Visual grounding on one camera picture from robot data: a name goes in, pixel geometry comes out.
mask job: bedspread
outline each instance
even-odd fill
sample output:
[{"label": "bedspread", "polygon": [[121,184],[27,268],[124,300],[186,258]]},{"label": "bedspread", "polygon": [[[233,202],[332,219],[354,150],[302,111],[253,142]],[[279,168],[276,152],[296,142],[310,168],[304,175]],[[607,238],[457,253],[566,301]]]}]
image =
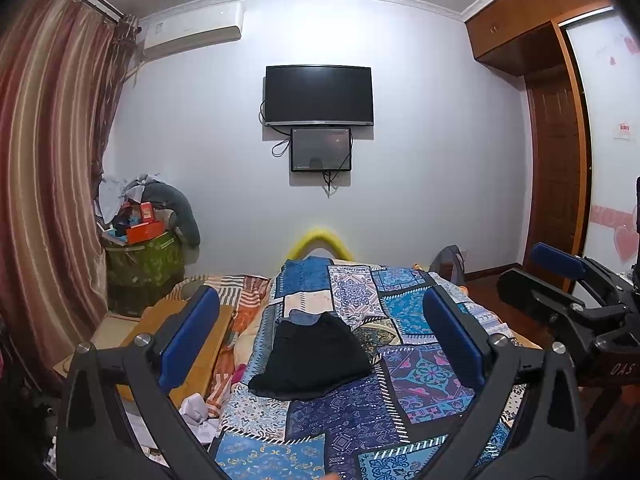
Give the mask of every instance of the bedspread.
[{"label": "bedspread", "polygon": [[236,367],[234,365],[234,345],[242,333],[254,320],[262,300],[267,293],[269,280],[261,276],[191,276],[174,286],[167,296],[172,300],[186,300],[199,285],[216,289],[220,304],[233,307],[231,325],[225,341],[218,353],[216,365],[211,371],[209,395],[206,403],[210,416],[218,416],[222,399],[225,397]]},{"label": "bedspread", "polygon": [[[288,260],[271,287],[242,380],[223,407],[210,455],[234,480],[410,480],[444,442],[473,390],[460,384],[422,314],[424,291],[441,285],[488,333],[515,341],[499,318],[435,273],[310,256]],[[264,371],[275,320],[292,309],[335,311],[358,337],[372,373],[324,397],[257,397],[247,384]],[[522,400],[515,386],[478,465],[494,459]]]}]

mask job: blue padding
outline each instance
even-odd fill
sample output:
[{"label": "blue padding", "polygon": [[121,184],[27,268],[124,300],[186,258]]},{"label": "blue padding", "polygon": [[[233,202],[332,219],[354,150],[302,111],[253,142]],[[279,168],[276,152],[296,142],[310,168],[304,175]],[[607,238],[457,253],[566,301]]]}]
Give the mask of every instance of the blue padding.
[{"label": "blue padding", "polygon": [[546,270],[569,280],[583,280],[587,275],[587,269],[580,258],[547,244],[535,244],[529,258],[540,267],[545,267]]},{"label": "blue padding", "polygon": [[209,288],[160,356],[158,385],[166,394],[184,383],[220,313],[220,298]]},{"label": "blue padding", "polygon": [[424,293],[422,311],[462,385],[476,392],[482,390],[482,354],[434,287]]}]

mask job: bedroom wall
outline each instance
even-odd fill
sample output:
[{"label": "bedroom wall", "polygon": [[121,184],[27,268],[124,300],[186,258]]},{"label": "bedroom wall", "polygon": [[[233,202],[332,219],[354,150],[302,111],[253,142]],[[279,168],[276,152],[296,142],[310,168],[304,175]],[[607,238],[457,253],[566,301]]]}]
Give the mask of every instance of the bedroom wall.
[{"label": "bedroom wall", "polygon": [[533,194],[533,133],[531,130],[531,115],[529,113],[529,97],[524,78],[518,80],[520,88],[520,103],[522,104],[522,118],[524,120],[524,194],[522,196],[522,231],[520,232],[520,249],[517,262],[524,263],[529,238],[529,220],[531,217],[531,197]]},{"label": "bedroom wall", "polygon": [[[242,39],[155,60],[122,92],[108,170],[160,172],[202,234],[188,272],[274,274],[309,229],[363,262],[428,266],[447,244],[467,269],[518,259],[526,142],[518,80],[476,63],[464,23],[375,0],[246,0]],[[258,122],[270,64],[372,68],[376,125],[327,197],[291,175]]]}]

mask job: television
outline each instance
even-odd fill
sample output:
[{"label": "television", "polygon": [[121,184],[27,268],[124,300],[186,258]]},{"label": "television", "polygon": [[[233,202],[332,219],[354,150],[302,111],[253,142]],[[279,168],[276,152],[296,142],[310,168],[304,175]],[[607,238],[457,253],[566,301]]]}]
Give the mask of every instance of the television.
[{"label": "television", "polygon": [[318,126],[292,128],[289,158],[291,171],[351,171],[351,131]]},{"label": "television", "polygon": [[264,123],[373,125],[371,69],[364,66],[268,66]]}]

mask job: door frame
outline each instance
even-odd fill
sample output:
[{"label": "door frame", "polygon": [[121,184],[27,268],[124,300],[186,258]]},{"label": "door frame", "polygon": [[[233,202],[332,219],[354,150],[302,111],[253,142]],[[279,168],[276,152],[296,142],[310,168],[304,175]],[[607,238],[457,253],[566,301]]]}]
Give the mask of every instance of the door frame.
[{"label": "door frame", "polygon": [[[582,81],[575,62],[574,52],[571,48],[571,44],[568,41],[566,33],[559,26],[560,23],[586,14],[593,10],[603,9],[609,7],[611,2],[609,0],[601,0],[593,2],[592,4],[579,7],[571,12],[556,16],[551,20],[551,25],[556,33],[556,39],[558,40],[560,50],[562,51],[562,57],[564,59],[564,66],[561,66],[569,76],[569,82],[571,85],[572,94],[574,96],[575,115],[578,127],[578,161],[580,164],[580,180],[578,188],[578,215],[576,218],[574,229],[574,241],[572,243],[572,254],[578,254],[582,256],[584,251],[584,243],[587,235],[587,225],[589,222],[589,213],[591,209],[591,132],[589,130],[589,118],[587,103],[582,89]],[[560,70],[558,67],[547,69],[536,74],[529,76],[530,78],[536,78],[538,75],[550,75],[549,70]],[[527,231],[527,243],[525,245],[525,253],[523,264],[526,264],[529,258],[529,252],[532,247],[532,226],[534,225],[534,219],[537,215],[537,200],[536,195],[538,191],[539,183],[539,164],[538,164],[538,140],[534,107],[532,106],[532,94],[531,90],[527,88],[527,100],[529,102],[529,115],[531,120],[531,142],[532,142],[532,189],[531,189],[531,209],[529,214],[529,229]],[[564,280],[562,284],[562,290],[568,292],[573,290],[574,283],[570,280]]]}]

